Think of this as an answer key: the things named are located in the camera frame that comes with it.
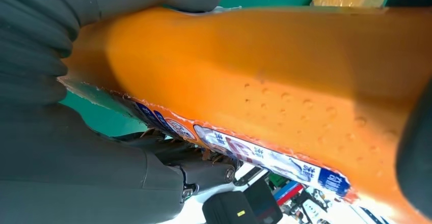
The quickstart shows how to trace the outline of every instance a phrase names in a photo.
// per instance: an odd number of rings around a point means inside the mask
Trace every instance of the blue label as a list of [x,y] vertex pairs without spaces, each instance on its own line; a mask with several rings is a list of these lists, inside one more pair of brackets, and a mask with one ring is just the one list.
[[164,128],[167,128],[171,133],[173,133],[174,135],[178,135],[173,128],[168,124],[168,122],[165,120],[165,118],[163,117],[163,115],[161,113],[159,113],[158,111],[154,111],[154,114],[156,115],[156,117],[159,119],[159,121],[162,123],[162,125],[164,126]]
[[167,122],[164,120],[165,124],[162,124],[157,118],[156,116],[154,116],[153,112],[151,111],[151,109],[147,108],[146,106],[137,103],[138,108],[140,108],[141,112],[144,113],[145,117],[147,119],[150,120],[151,124],[157,128],[159,128],[160,130],[164,130],[165,132],[170,132],[173,133],[173,136],[178,136],[177,133],[175,133],[172,128],[167,124]]
[[318,183],[341,197],[345,196],[349,190],[349,183],[343,176],[324,168],[321,168]]

